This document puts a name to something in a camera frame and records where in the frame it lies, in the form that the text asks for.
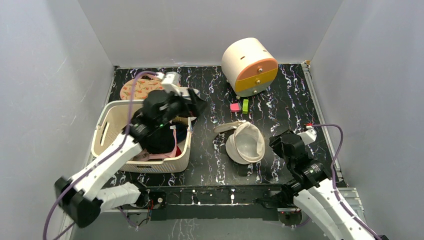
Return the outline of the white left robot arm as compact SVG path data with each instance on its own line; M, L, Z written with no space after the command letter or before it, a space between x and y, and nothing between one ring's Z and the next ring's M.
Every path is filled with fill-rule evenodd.
M168 154L176 148L172 121L176 117L199 117L208 103L192 88L189 98L175 92L154 90L136 109L127 102L127 122L115 140L96 159L68 179L54 184L58 205L80 227L92 224L100 213L123 205L144 208L149 203L146 187L134 181L103 188L128 161L141 154Z

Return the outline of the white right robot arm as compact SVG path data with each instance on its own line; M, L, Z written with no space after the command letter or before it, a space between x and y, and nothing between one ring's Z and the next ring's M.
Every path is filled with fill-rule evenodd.
M309 157L306 145L317 132L312 125L305 131L287 130L269 139L273 152L285 161L293 180L281 187L282 202L300 208L330 240L385 240L354 212L336 187L335 172Z

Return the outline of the beige-trimmed white mesh laundry bag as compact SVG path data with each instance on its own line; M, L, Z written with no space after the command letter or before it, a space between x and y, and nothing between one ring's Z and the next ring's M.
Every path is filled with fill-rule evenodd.
M229 158L241 165L260 162L266 152L265 139L262 132L247 121L234 121L216 126L215 133L233 130L225 143Z

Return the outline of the black bra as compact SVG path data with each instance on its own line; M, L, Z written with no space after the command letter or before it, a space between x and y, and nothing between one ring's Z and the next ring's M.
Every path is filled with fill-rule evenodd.
M146 138L142 148L150 154L165 154L172 152L175 148L176 141L174 129L170 127L171 125L168 123L158 128L152 135Z

